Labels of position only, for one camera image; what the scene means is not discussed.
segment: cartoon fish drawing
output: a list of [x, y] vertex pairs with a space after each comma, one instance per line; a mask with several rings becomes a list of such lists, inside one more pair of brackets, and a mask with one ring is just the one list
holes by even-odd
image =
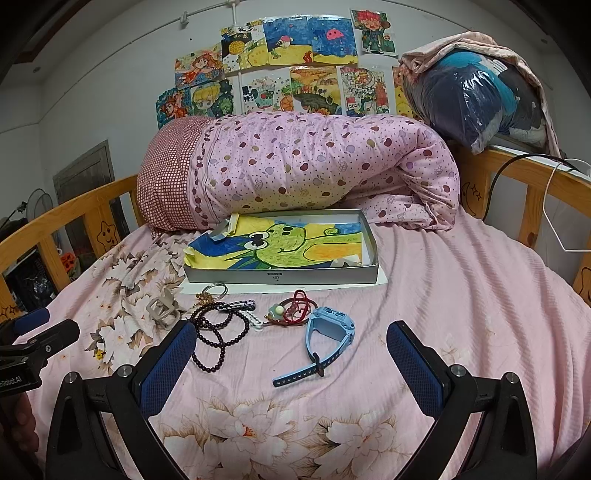
[[344, 37], [345, 34], [341, 32], [341, 30], [337, 30], [336, 28], [331, 28], [328, 32], [326, 32], [326, 38], [328, 40], [336, 40], [337, 38]]

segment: open box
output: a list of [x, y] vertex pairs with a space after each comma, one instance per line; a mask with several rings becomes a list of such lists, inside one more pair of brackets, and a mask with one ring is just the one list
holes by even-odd
[[213, 270], [184, 266], [192, 283], [246, 284], [372, 284], [378, 278], [378, 248], [361, 210], [291, 210], [255, 213], [249, 216], [286, 223], [319, 223], [361, 225], [361, 265], [334, 268], [273, 268], [270, 270]]

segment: dark bead necklace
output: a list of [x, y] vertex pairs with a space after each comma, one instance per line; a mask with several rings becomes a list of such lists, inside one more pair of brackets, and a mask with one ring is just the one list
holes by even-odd
[[[226, 320], [224, 320], [221, 323], [211, 323], [210, 321], [208, 321], [205, 318], [205, 314], [208, 312], [211, 312], [212, 310], [217, 310], [219, 312], [224, 312], [224, 313], [227, 312], [228, 316], [227, 316]], [[230, 324], [234, 315], [236, 315], [237, 317], [241, 318], [242, 321], [244, 321], [244, 330], [236, 338], [229, 340], [228, 342], [225, 342], [222, 338], [222, 334], [219, 331], [224, 329], [225, 327], [227, 327]], [[220, 349], [219, 360], [217, 361], [216, 365], [211, 368], [203, 365], [199, 361], [199, 359], [197, 358], [197, 355], [195, 355], [194, 352], [191, 356], [193, 358], [193, 362], [195, 362], [195, 365], [197, 365], [201, 370], [203, 370], [204, 372], [206, 372], [208, 374], [214, 373], [214, 372], [217, 372], [218, 370], [220, 370], [220, 368], [222, 367], [223, 361], [225, 359], [225, 356], [226, 356], [226, 347], [228, 347], [230, 345], [236, 345], [240, 340], [242, 340], [246, 336], [246, 334], [248, 333], [248, 329], [250, 328], [250, 321], [248, 320], [248, 317], [246, 315], [244, 315], [240, 310], [238, 310], [236, 308], [233, 309], [230, 304], [220, 302], [220, 301], [213, 302], [213, 303], [206, 303], [202, 307], [199, 307], [197, 310], [195, 310], [193, 312], [193, 314], [189, 318], [189, 322], [191, 322], [193, 325], [195, 325], [195, 330], [197, 330], [197, 338], [199, 340], [201, 340], [206, 345], [209, 345], [213, 348]], [[218, 342], [212, 342], [211, 340], [206, 339], [201, 334], [200, 330], [212, 331], [213, 334], [217, 337]]]

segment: screw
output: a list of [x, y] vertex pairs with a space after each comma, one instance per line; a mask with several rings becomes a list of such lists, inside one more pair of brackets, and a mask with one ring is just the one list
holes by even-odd
[[454, 364], [452, 365], [449, 370], [452, 371], [456, 377], [463, 377], [466, 375], [466, 369], [462, 365]]
[[66, 373], [66, 376], [64, 377], [64, 382], [65, 383], [74, 383], [76, 378], [78, 378], [78, 375], [76, 374], [76, 372], [69, 372], [69, 373]]
[[131, 365], [121, 365], [117, 369], [117, 375], [119, 375], [120, 377], [126, 378], [131, 375], [131, 372], [133, 370], [134, 370], [134, 367], [132, 367]]
[[513, 372], [507, 372], [505, 374], [505, 378], [509, 381], [509, 383], [519, 383], [519, 377], [517, 376], [517, 374], [513, 373]]

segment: red checkered fabric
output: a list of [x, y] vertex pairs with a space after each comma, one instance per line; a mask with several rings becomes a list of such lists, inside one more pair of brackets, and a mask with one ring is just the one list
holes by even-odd
[[138, 205], [155, 233], [197, 229], [187, 198], [189, 163], [203, 131], [214, 120], [178, 118], [150, 142], [138, 174]]

